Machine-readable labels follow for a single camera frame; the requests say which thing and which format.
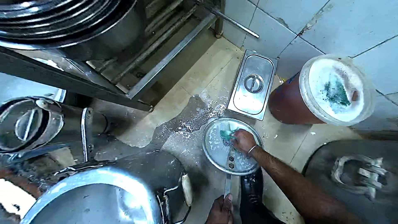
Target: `plastic bucket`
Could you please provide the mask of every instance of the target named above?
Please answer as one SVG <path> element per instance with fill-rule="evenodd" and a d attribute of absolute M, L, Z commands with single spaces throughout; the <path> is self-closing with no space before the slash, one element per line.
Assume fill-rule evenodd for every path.
<path fill-rule="evenodd" d="M 351 58 L 322 55 L 307 61 L 299 74 L 276 88 L 268 106 L 286 124 L 351 126 L 373 113 L 374 98 L 372 82 Z"/>

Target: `stack of steel plates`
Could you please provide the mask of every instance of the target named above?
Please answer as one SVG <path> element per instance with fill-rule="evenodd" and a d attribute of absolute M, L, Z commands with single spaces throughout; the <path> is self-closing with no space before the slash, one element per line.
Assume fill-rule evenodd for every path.
<path fill-rule="evenodd" d="M 137 0 L 0 0 L 0 45 L 22 50 L 75 45 L 104 33 Z"/>

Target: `dirty lid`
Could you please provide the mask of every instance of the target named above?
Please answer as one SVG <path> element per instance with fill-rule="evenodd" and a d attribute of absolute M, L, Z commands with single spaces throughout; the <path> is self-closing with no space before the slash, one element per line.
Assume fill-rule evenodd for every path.
<path fill-rule="evenodd" d="M 11 152 L 41 135 L 45 114 L 29 98 L 11 100 L 0 107 L 0 150 Z"/>
<path fill-rule="evenodd" d="M 245 122 L 233 118 L 220 118 L 210 122 L 204 130 L 203 150 L 210 162 L 232 175 L 248 175 L 259 167 L 258 163 L 234 149 L 230 142 L 222 138 L 223 131 L 244 129 L 253 134 L 256 143 L 263 147 L 260 136 Z"/>

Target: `pot handle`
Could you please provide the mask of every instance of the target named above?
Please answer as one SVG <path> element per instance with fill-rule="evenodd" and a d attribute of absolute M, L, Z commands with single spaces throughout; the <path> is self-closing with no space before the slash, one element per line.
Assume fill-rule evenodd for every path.
<path fill-rule="evenodd" d="M 191 206 L 192 206 L 192 202 L 193 202 L 192 185 L 191 185 L 191 180 L 189 179 L 188 174 L 186 173 L 186 174 L 182 175 L 180 181 L 181 181 L 181 185 L 182 185 L 182 190 L 184 192 L 185 203 L 188 206 L 188 211 L 182 220 L 175 222 L 173 224 L 182 224 L 187 220 L 187 217 L 189 215 L 189 212 L 191 211 Z"/>
<path fill-rule="evenodd" d="M 185 198 L 185 203 L 188 206 L 188 211 L 185 214 L 185 217 L 178 221 L 178 222 L 174 222 L 172 224 L 182 224 L 187 220 L 187 217 L 189 215 L 189 212 L 191 211 L 191 206 L 192 206 L 192 202 L 193 202 L 193 195 L 192 195 L 192 185 L 191 185 L 191 181 L 189 179 L 188 174 L 186 173 L 182 173 L 179 180 L 178 180 L 178 185 L 175 187 L 172 187 L 170 189 L 166 189 L 163 191 L 163 193 L 157 195 L 157 198 L 159 200 L 160 203 L 160 208 L 161 208 L 161 212 L 162 212 L 162 218 L 163 218 L 163 223 L 164 224 L 171 224 L 171 212 L 170 212 L 170 206 L 169 206 L 169 197 L 167 195 L 167 192 L 169 191 L 173 191 L 176 190 L 179 186 L 182 186 L 182 190 L 184 193 L 184 198 Z"/>
<path fill-rule="evenodd" d="M 193 195 L 192 195 L 192 185 L 191 180 L 189 179 L 188 174 L 185 174 L 181 177 L 182 181 L 182 190 L 184 191 L 185 203 L 188 207 L 191 207 L 193 202 Z"/>

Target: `cooking pot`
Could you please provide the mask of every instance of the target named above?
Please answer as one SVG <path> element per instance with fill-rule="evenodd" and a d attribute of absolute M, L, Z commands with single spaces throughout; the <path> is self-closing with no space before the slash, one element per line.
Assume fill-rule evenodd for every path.
<path fill-rule="evenodd" d="M 88 161 L 56 173 L 63 178 L 44 193 L 21 224 L 172 223 L 191 185 L 171 154 L 140 153 L 117 161 Z"/>

